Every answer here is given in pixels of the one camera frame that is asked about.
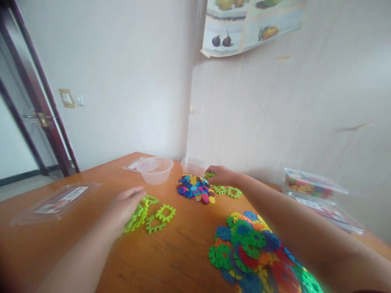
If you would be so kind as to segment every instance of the light switch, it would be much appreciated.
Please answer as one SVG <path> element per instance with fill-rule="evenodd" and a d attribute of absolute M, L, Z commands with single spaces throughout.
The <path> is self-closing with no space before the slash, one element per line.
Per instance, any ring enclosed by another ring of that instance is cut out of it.
<path fill-rule="evenodd" d="M 75 98 L 75 103 L 79 106 L 84 106 L 84 98 L 83 95 L 77 95 Z"/>

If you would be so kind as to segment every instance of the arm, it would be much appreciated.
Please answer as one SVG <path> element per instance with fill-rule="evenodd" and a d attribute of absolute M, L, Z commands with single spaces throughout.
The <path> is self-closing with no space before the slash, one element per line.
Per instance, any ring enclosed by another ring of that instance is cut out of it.
<path fill-rule="evenodd" d="M 53 269 L 37 293 L 95 292 L 114 241 L 145 196 L 144 187 L 117 195 L 105 214 Z"/>
<path fill-rule="evenodd" d="M 391 292 L 391 263 L 292 198 L 222 166 L 210 184 L 234 186 L 245 194 L 282 243 L 337 292 Z"/>

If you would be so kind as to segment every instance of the plastic container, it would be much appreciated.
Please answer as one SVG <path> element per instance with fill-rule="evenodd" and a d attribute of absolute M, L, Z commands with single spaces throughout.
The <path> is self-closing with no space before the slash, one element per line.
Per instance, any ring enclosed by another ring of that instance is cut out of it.
<path fill-rule="evenodd" d="M 127 171 L 132 171 L 132 172 L 137 172 L 137 164 L 141 162 L 144 159 L 147 159 L 148 157 L 139 157 L 138 159 L 135 159 L 134 161 L 131 161 L 130 163 L 127 163 L 122 169 L 127 170 Z"/>
<path fill-rule="evenodd" d="M 174 161 L 169 158 L 150 157 L 140 161 L 136 168 L 146 183 L 158 185 L 168 180 L 173 166 Z"/>
<path fill-rule="evenodd" d="M 191 157 L 184 157 L 180 162 L 182 165 L 183 173 L 192 174 L 195 176 L 205 176 L 207 169 L 206 162 Z"/>
<path fill-rule="evenodd" d="M 296 192 L 288 192 L 287 195 L 294 198 L 302 205 L 311 208 L 317 214 L 321 215 L 323 218 L 346 232 L 359 235 L 364 233 L 363 227 L 336 205 L 330 205 L 325 201 Z"/>
<path fill-rule="evenodd" d="M 60 220 L 62 215 L 99 187 L 97 183 L 74 183 L 52 193 L 31 208 L 21 212 L 11 221 L 13 225 L 31 225 L 51 220 Z"/>
<path fill-rule="evenodd" d="M 329 178 L 289 168 L 284 168 L 284 171 L 282 191 L 285 194 L 298 192 L 327 200 L 331 200 L 337 193 L 349 194 L 346 189 Z"/>

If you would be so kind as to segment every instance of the person's left hand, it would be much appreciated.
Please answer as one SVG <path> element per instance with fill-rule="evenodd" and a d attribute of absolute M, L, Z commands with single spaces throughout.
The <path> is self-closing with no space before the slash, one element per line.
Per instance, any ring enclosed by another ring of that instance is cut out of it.
<path fill-rule="evenodd" d="M 120 236 L 125 224 L 134 214 L 137 204 L 145 197 L 145 194 L 143 186 L 119 193 L 100 218 L 98 225 L 102 225 Z"/>

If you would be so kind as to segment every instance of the floor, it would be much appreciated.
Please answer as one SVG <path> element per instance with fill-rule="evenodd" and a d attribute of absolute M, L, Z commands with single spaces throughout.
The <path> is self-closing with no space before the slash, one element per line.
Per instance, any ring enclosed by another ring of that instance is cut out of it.
<path fill-rule="evenodd" d="M 42 187 L 44 185 L 53 183 L 60 179 L 55 174 L 50 174 L 49 176 L 37 175 L 31 178 L 27 178 L 15 183 L 11 183 L 5 186 L 0 187 L 0 201 L 5 201 L 6 199 L 12 198 L 14 196 L 20 195 L 27 191 Z"/>

